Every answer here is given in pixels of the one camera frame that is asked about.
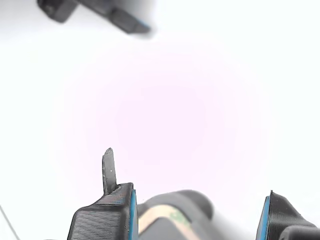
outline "white background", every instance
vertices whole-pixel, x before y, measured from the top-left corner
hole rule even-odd
[[[253,239],[272,189],[320,226],[318,2],[157,0],[139,39],[2,0],[0,204],[21,240],[66,239],[109,147],[139,202],[198,190]]]

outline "black connector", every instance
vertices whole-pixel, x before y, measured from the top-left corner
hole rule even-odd
[[[80,4],[108,20],[127,34],[146,34],[150,27],[116,6],[116,0],[37,0],[40,9],[52,20],[64,23]]]

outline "beige strip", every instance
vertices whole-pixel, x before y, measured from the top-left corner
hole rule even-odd
[[[184,214],[169,205],[157,205],[148,209],[139,218],[139,235],[143,233],[158,218],[167,218],[173,222],[175,227],[184,235],[187,240],[200,240],[190,227],[190,222]]]

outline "wire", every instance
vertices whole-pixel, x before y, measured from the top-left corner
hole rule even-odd
[[[9,226],[11,232],[13,233],[13,235],[15,236],[16,240],[20,240],[18,234],[16,233],[14,227],[13,227],[12,224],[10,223],[10,221],[9,221],[9,219],[8,219],[6,213],[5,213],[5,211],[4,211],[4,209],[2,208],[1,205],[0,205],[0,212],[2,213],[2,215],[3,215],[3,217],[4,217],[5,221],[6,221],[6,223],[8,224],[8,226]]]

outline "blue trim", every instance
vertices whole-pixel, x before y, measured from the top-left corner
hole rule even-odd
[[[270,207],[270,196],[267,196],[265,200],[265,204],[263,206],[260,240],[267,240],[267,237],[268,237],[269,207]]]
[[[138,240],[138,221],[137,221],[137,196],[136,190],[132,190],[130,201],[130,220],[128,240]]]

